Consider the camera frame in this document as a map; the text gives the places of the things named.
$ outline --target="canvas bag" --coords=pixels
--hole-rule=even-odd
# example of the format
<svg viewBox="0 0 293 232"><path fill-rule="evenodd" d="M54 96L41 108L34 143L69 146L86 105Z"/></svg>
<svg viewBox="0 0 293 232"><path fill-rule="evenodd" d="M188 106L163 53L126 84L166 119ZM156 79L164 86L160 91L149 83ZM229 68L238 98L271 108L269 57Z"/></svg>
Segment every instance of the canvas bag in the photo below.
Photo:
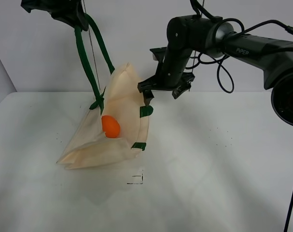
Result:
<svg viewBox="0 0 293 232"><path fill-rule="evenodd" d="M58 164L64 164L65 169L98 167L133 159L146 147L149 115L153 112L151 106L145 106L143 94L138 91L137 86L141 79L133 66L127 63L115 70L98 27L89 15L85 16L96 35L112 75L110 83L100 94L84 49L81 28L76 27L79 56L96 101L90 106L90 110L57 161ZM120 124L121 132L118 138L107 138L102 132L103 115L111 115Z"/></svg>

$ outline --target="white table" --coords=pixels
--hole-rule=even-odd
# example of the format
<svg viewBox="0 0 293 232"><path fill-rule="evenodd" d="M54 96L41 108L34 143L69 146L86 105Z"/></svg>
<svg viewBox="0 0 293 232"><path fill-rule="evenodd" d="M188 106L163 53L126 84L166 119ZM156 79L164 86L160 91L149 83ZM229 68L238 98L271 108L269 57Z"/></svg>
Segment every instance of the white table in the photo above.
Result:
<svg viewBox="0 0 293 232"><path fill-rule="evenodd" d="M293 127L269 92L157 92L139 157L65 171L56 161L92 102L14 93L0 104L0 232L283 231Z"/></svg>

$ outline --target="orange egg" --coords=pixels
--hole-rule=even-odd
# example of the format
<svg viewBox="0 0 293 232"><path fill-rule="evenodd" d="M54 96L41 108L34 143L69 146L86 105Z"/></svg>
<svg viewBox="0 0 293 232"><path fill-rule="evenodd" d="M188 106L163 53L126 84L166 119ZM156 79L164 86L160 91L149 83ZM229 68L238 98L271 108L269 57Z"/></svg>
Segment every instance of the orange egg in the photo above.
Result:
<svg viewBox="0 0 293 232"><path fill-rule="evenodd" d="M114 117L110 115L104 115L101 117L102 130L106 132L106 137L115 139L121 132L121 127Z"/></svg>

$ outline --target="orange ball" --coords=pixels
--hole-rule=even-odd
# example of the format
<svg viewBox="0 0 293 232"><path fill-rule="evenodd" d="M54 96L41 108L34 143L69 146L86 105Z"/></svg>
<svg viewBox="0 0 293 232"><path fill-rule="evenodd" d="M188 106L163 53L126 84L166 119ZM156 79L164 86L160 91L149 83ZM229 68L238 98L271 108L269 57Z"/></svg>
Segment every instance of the orange ball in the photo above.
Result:
<svg viewBox="0 0 293 232"><path fill-rule="evenodd" d="M106 137L115 139L121 132L121 126L115 120L114 117L110 115L104 115L101 117L102 130L106 132Z"/></svg>

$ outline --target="beige fabric bag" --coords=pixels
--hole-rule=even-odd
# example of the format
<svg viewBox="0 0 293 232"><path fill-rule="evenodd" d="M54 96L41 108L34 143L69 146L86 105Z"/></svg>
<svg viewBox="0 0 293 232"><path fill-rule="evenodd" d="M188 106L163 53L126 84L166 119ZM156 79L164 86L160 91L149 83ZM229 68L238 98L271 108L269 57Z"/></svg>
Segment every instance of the beige fabric bag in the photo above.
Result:
<svg viewBox="0 0 293 232"><path fill-rule="evenodd" d="M145 106L138 91L138 77L131 64L116 69L104 94L102 115L111 115L121 126L119 138L102 132L100 108L89 110L58 164L65 169L98 167L134 158L144 150L151 106Z"/></svg>

